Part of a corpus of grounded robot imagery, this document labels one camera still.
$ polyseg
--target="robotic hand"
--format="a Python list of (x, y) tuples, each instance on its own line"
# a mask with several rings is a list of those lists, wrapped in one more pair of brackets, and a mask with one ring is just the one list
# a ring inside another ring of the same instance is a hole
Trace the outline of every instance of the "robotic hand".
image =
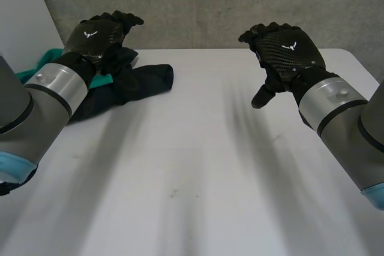
[(40, 159), (86, 97), (97, 73), (116, 74), (116, 55), (130, 29), (144, 22), (115, 11), (82, 21), (64, 54), (25, 87), (0, 58), (0, 195), (27, 182)]
[(276, 93), (292, 92), (304, 123), (318, 133), (361, 193), (384, 210), (384, 84), (368, 102), (325, 70), (320, 52), (297, 26), (255, 25), (239, 41), (249, 44), (267, 74), (252, 106), (259, 109)]

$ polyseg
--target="logo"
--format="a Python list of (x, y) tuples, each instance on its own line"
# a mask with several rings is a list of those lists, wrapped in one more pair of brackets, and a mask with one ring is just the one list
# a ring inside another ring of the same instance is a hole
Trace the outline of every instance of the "logo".
[(86, 33), (86, 32), (84, 31), (84, 35), (85, 35), (87, 38), (89, 38), (89, 37), (95, 35), (96, 33), (97, 33), (97, 31), (94, 32), (94, 33), (92, 33), (92, 34), (88, 34), (88, 33)]
[(295, 50), (295, 48), (296, 48), (296, 44), (297, 44), (297, 43), (295, 42), (292, 46), (284, 46), (284, 45), (282, 45), (282, 48)]

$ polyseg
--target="table surface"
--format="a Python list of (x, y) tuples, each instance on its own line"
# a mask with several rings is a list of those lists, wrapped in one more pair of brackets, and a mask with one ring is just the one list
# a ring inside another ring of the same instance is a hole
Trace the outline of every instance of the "table surface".
[[(329, 71), (378, 87), (345, 50)], [(66, 127), (36, 176), (0, 199), (0, 255), (376, 256), (384, 214), (306, 127), (291, 94), (255, 110), (247, 49), (139, 50), (171, 92)]]

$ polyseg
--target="gray wall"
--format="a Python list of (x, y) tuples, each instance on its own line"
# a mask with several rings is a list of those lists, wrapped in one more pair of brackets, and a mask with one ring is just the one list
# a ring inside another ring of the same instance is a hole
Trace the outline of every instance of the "gray wall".
[(104, 11), (132, 12), (145, 20), (131, 48), (235, 48), (256, 23), (301, 26), (320, 48), (351, 51), (384, 79), (383, 0), (46, 0), (65, 41), (82, 20)]

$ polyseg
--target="metal joint cap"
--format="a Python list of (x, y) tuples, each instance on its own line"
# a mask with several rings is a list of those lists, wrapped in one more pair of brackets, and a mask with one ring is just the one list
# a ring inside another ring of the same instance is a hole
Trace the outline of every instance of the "metal joint cap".
[(68, 103), (72, 113), (88, 93), (84, 80), (75, 71), (56, 63), (44, 65), (26, 85), (39, 85), (55, 92)]
[(299, 111), (319, 132), (319, 126), (335, 109), (352, 101), (366, 101), (348, 82), (340, 77), (328, 78), (312, 86), (304, 94), (299, 104)]

